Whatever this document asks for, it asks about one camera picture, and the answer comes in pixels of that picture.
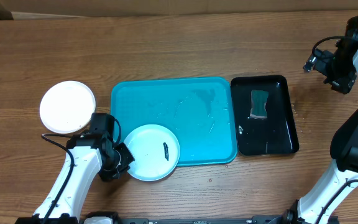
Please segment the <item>light blue plate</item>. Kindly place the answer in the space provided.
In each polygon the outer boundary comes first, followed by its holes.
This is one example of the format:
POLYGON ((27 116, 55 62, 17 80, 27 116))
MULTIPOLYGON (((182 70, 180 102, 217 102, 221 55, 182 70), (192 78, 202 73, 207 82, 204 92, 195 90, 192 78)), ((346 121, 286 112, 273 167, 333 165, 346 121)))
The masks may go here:
POLYGON ((124 144, 134 157, 128 173, 135 179, 152 182, 166 178, 178 165, 180 144, 166 127, 147 124, 131 131, 124 144))

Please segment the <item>white plate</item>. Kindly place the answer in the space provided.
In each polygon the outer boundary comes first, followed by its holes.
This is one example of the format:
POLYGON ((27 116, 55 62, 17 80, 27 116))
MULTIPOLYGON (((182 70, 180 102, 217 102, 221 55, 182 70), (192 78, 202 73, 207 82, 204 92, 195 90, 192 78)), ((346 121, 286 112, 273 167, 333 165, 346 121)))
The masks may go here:
POLYGON ((39 115, 43 125, 58 134, 70 134, 84 128, 96 111, 91 89, 78 81, 64 81, 43 96, 39 115))

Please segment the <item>green white sponge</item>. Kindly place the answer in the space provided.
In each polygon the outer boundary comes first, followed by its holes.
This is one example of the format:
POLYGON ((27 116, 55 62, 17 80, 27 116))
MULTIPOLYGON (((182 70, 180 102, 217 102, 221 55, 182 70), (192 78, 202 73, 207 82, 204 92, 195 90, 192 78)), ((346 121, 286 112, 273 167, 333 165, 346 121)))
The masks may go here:
POLYGON ((250 117, 254 119, 267 118, 266 104, 269 97, 269 93, 263 90, 251 91, 251 109, 250 117))

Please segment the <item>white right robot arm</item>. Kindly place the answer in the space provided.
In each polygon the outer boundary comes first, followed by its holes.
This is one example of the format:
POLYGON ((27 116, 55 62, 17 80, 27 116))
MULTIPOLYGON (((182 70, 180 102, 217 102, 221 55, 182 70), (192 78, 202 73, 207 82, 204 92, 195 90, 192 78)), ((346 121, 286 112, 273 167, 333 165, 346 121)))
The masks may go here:
MULTIPOLYGON (((358 49, 352 56, 358 74, 358 49)), ((329 223, 331 214, 358 187, 358 109, 336 131, 331 163, 314 187, 282 215, 280 223, 329 223)))

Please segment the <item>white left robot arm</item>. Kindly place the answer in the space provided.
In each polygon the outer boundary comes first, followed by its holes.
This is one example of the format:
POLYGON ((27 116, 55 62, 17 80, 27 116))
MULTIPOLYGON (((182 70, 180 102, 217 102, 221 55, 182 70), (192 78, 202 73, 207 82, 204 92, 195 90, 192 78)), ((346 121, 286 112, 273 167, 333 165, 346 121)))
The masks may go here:
POLYGON ((90 185, 103 170, 99 149, 90 146, 70 149, 47 198, 31 217, 20 217, 16 223, 79 223, 90 185))

